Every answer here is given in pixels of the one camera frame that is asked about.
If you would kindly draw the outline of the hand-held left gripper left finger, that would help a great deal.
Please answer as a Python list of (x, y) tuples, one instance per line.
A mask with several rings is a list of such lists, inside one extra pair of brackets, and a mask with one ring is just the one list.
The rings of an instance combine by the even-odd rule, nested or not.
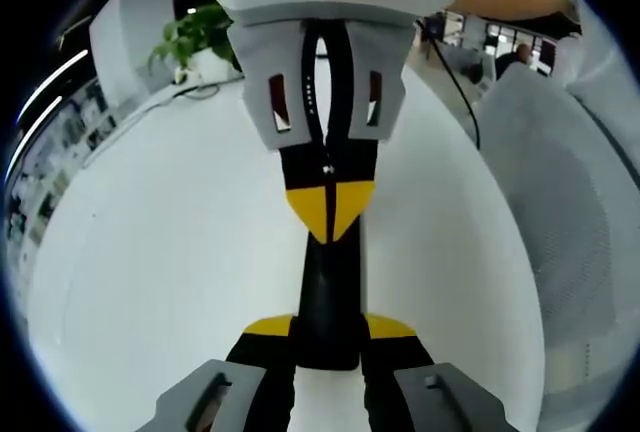
[(224, 360), (211, 359), (156, 400), (141, 431), (287, 429), (294, 402), (293, 317), (247, 326)]

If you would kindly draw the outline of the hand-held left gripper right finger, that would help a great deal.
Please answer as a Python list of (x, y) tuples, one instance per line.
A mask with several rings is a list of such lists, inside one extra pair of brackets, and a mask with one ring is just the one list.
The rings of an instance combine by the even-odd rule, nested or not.
[(436, 363), (414, 329), (365, 316), (364, 405), (373, 431), (506, 431), (494, 394), (451, 363)]

